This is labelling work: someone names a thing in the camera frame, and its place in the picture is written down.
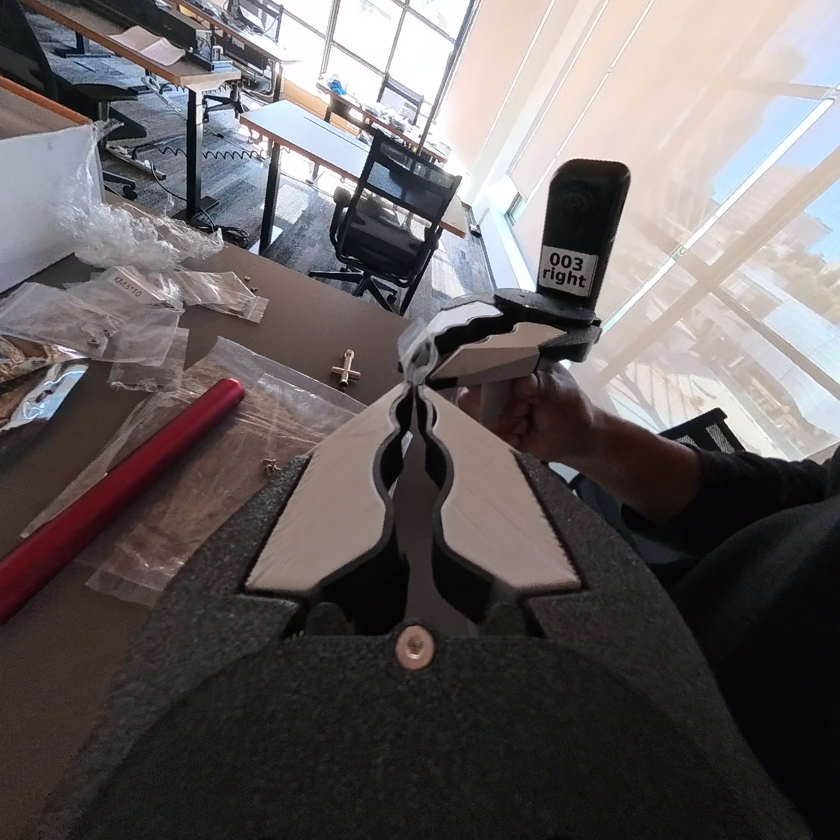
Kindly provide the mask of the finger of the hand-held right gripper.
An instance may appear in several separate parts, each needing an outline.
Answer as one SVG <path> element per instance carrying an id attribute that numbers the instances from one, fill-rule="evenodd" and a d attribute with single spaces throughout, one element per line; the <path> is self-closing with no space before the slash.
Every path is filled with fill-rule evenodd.
<path id="1" fill-rule="evenodd" d="M 520 322 L 510 332 L 462 345 L 434 368 L 428 381 L 501 382 L 530 375 L 541 347 L 566 334 L 549 325 Z"/>
<path id="2" fill-rule="evenodd" d="M 459 348 L 506 331 L 506 316 L 492 303 L 468 300 L 438 311 L 422 330 L 420 360 L 442 359 Z"/>

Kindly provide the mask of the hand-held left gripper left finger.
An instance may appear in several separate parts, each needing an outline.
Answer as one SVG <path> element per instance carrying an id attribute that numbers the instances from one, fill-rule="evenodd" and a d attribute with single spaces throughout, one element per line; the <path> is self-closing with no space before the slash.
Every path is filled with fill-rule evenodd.
<path id="1" fill-rule="evenodd" d="M 384 548 L 412 413 L 411 386 L 397 385 L 315 446 L 247 592 L 312 597 Z"/>

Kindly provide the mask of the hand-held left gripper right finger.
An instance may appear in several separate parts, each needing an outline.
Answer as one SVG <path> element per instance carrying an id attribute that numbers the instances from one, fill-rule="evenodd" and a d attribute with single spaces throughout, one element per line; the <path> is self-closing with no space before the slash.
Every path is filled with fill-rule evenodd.
<path id="1" fill-rule="evenodd" d="M 441 595 L 577 592 L 576 573 L 515 451 L 428 387 L 416 388 L 434 505 Z"/>

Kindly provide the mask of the small clear screw bag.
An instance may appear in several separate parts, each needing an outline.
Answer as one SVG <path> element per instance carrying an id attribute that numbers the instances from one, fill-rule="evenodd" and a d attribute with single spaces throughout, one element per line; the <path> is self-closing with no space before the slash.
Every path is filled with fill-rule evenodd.
<path id="1" fill-rule="evenodd" d="M 421 321 L 410 322 L 397 340 L 398 369 L 407 386 L 426 383 L 437 367 L 438 349 L 428 326 Z"/>

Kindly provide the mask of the red electric screwdriver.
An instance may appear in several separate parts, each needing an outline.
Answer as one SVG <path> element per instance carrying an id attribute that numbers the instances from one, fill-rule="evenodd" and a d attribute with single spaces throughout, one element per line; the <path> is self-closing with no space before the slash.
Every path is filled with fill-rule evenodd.
<path id="1" fill-rule="evenodd" d="M 245 388 L 237 380 L 216 382 L 65 510 L 6 554 L 1 562 L 1 622 L 7 622 L 38 594 L 221 424 L 244 397 Z"/>

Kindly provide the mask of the person's right forearm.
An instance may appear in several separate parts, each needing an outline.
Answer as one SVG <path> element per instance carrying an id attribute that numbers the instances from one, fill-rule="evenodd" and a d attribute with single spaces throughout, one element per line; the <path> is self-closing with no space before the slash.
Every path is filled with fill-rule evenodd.
<path id="1" fill-rule="evenodd" d="M 838 531 L 838 459 L 785 461 L 703 450 L 611 415 L 577 466 L 619 503 L 624 527 L 674 550 L 709 553 L 733 538 Z"/>

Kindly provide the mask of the black office chair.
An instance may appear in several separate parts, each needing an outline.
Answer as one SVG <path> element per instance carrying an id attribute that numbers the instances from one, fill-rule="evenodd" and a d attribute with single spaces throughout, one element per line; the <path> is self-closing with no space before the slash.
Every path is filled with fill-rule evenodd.
<path id="1" fill-rule="evenodd" d="M 329 230 L 339 271 L 314 270 L 318 280 L 355 285 L 383 309 L 403 316 L 439 245 L 443 220 L 456 197 L 452 175 L 376 129 L 353 193 L 338 188 Z"/>
<path id="2" fill-rule="evenodd" d="M 113 102 L 136 101 L 134 92 L 101 83 L 74 84 L 54 73 L 16 1 L 1 2 L 1 74 L 90 119 L 121 121 L 122 127 L 108 136 L 110 141 L 144 139 L 148 135 L 143 125 L 111 109 Z"/>

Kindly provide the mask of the large window with blinds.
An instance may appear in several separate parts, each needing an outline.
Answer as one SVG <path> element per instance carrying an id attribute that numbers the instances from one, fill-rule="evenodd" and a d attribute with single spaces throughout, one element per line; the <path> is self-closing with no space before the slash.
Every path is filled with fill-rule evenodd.
<path id="1" fill-rule="evenodd" d="M 838 2 L 480 2 L 442 111 L 463 197 L 533 280 L 550 177 L 632 183 L 575 378 L 659 431 L 838 442 Z"/>

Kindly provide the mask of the large clear plastic bag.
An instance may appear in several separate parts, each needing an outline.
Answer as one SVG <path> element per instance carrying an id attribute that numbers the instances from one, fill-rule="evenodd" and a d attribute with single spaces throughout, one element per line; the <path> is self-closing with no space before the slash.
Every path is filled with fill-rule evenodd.
<path id="1" fill-rule="evenodd" d="M 194 552 L 270 476 L 305 455 L 364 405 L 329 385 L 227 339 L 182 376 L 180 387 L 142 401 L 69 486 L 22 535 L 66 509 L 211 385 L 236 379 L 245 398 L 225 421 L 154 484 L 131 509 L 77 556 L 94 569 L 88 585 L 124 601 L 150 606 Z"/>

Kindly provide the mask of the dark green office chair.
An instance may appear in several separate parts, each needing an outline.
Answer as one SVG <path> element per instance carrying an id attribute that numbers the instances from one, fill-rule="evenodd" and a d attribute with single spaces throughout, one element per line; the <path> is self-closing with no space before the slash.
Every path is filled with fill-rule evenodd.
<path id="1" fill-rule="evenodd" d="M 745 451 L 745 446 L 730 429 L 727 419 L 728 416 L 722 409 L 714 408 L 660 432 L 659 436 L 710 452 L 732 454 Z M 581 474 L 570 479 L 567 484 L 578 498 L 610 522 L 616 530 L 623 528 L 621 505 L 613 495 Z"/>

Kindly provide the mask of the light wooden table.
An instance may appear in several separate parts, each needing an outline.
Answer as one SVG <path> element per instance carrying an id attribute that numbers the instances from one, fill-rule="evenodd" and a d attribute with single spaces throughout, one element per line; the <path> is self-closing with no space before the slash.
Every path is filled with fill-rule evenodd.
<path id="1" fill-rule="evenodd" d="M 239 121 L 250 131 L 271 142 L 259 245 L 253 248 L 254 252 L 262 255 L 281 233 L 274 225 L 280 150 L 285 148 L 297 152 L 309 161 L 338 173 L 342 178 L 356 182 L 362 174 L 368 147 L 286 99 L 246 112 L 239 117 Z"/>
<path id="2" fill-rule="evenodd" d="M 192 222 L 217 201 L 203 197 L 203 99 L 241 74 L 214 45 L 209 28 L 176 11 L 186 2 L 23 1 L 27 8 L 88 38 L 150 74 L 187 90 L 185 210 Z"/>

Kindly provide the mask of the large grid window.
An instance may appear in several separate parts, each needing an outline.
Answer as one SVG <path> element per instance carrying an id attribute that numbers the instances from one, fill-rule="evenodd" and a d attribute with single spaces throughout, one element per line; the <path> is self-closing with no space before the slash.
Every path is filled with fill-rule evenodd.
<path id="1" fill-rule="evenodd" d="M 477 2 L 333 1 L 325 29 L 322 77 L 378 101 L 386 77 L 423 97 L 427 120 L 445 88 L 450 57 L 461 46 Z"/>

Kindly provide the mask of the person's dark clothing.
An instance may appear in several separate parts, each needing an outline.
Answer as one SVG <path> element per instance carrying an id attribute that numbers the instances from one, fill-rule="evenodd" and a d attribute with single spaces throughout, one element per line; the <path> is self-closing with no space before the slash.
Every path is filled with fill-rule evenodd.
<path id="1" fill-rule="evenodd" d="M 677 517 L 625 524 L 699 555 L 658 575 L 753 753 L 815 838 L 839 827 L 839 461 L 699 451 Z"/>

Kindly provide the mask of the group of small parts bags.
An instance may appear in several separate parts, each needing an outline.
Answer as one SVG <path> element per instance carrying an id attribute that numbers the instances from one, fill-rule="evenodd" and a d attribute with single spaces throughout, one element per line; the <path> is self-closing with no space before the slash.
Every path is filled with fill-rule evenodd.
<path id="1" fill-rule="evenodd" d="M 121 266 L 64 288 L 27 281 L 2 298 L 1 382 L 88 359 L 112 365 L 114 388 L 168 392 L 185 368 L 186 308 L 259 323 L 267 306 L 232 271 L 144 275 Z"/>

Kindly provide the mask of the silver antistatic bag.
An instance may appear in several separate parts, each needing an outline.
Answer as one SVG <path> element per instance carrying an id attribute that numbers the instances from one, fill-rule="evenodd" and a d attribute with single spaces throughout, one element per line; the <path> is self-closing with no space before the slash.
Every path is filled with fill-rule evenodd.
<path id="1" fill-rule="evenodd" d="M 36 437 L 88 370 L 82 353 L 53 343 L 1 337 L 1 455 Z"/>

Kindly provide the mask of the crumpled clear plastic wrap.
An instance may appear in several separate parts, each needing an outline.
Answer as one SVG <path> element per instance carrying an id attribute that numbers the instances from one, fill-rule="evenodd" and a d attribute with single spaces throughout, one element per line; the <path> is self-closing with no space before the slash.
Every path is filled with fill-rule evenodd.
<path id="1" fill-rule="evenodd" d="M 219 232 L 205 234 L 184 222 L 143 210 L 133 203 L 106 202 L 94 143 L 59 193 L 56 223 L 70 239 L 73 254 L 96 268 L 132 266 L 147 271 L 173 270 L 189 259 L 222 251 Z"/>

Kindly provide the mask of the orange white cardboard box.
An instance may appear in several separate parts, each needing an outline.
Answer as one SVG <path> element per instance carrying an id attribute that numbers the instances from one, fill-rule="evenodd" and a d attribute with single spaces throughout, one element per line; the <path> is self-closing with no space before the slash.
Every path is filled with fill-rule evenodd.
<path id="1" fill-rule="evenodd" d="M 72 253 L 75 237 L 61 219 L 92 150 L 90 124 L 2 139 L 1 291 Z"/>

